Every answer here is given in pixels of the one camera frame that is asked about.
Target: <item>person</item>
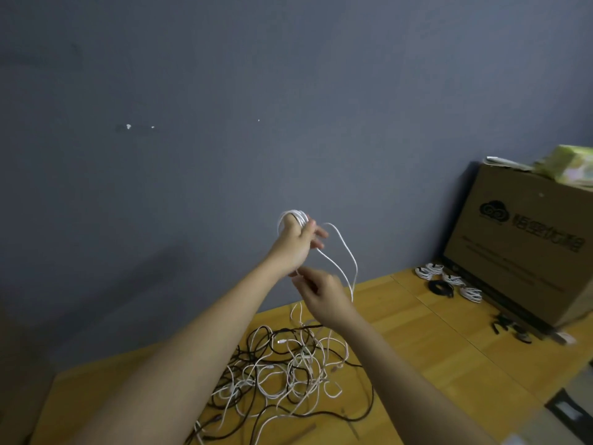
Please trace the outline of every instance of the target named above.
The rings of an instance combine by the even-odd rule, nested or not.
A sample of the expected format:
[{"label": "person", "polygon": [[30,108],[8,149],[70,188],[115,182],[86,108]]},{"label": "person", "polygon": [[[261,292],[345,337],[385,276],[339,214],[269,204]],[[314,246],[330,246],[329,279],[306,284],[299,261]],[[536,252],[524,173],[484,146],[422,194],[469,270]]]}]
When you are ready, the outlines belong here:
[{"label": "person", "polygon": [[182,444],[267,293],[292,282],[311,314],[350,344],[406,445],[493,440],[400,358],[356,311],[337,276],[301,267],[325,230],[292,215],[269,253],[194,321],[165,342],[72,439],[84,445]]}]

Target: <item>gray wall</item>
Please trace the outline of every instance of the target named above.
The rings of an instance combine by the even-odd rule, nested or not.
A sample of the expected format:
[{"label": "gray wall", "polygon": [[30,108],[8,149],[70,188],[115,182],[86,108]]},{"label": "gray wall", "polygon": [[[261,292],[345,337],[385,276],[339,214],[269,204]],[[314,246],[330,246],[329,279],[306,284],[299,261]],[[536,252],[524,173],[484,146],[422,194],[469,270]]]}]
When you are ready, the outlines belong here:
[{"label": "gray wall", "polygon": [[60,369],[188,322],[285,209],[335,223],[364,281],[431,258],[471,161],[593,143],[593,0],[0,12],[0,293]]}]

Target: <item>left arm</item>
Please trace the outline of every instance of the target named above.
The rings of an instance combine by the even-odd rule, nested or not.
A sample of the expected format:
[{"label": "left arm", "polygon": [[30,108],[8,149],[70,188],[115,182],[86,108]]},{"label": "left arm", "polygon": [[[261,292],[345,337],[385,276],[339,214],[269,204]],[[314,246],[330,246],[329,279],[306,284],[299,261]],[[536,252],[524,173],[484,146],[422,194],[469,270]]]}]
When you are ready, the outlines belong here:
[{"label": "left arm", "polygon": [[266,258],[233,289],[163,344],[70,442],[181,444],[201,413],[249,322],[278,280],[327,237],[292,215]]}]

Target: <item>cloud logo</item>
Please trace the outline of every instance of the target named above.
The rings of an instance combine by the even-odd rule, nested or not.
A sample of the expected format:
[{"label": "cloud logo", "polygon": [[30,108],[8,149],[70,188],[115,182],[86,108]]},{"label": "cloud logo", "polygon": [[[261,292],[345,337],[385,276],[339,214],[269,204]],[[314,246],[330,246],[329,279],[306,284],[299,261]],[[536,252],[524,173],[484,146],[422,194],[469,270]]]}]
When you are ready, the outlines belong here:
[{"label": "cloud logo", "polygon": [[506,222],[511,215],[502,201],[492,200],[480,206],[480,214],[497,222]]}]

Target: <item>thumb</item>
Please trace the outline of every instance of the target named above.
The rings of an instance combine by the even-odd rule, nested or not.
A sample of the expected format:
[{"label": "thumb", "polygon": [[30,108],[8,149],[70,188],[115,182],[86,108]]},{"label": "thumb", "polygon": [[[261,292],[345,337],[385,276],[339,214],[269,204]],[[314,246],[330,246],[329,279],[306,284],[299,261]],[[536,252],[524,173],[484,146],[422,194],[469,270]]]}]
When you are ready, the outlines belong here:
[{"label": "thumb", "polygon": [[294,287],[296,287],[296,290],[301,294],[301,297],[307,306],[311,306],[312,304],[315,305],[317,302],[317,294],[313,292],[305,278],[302,276],[295,276],[292,279],[292,283],[294,284]]},{"label": "thumb", "polygon": [[306,240],[307,243],[311,242],[311,240],[315,237],[315,230],[317,229],[317,223],[315,220],[311,219],[307,222],[307,224],[303,227],[301,232],[301,238]]}]

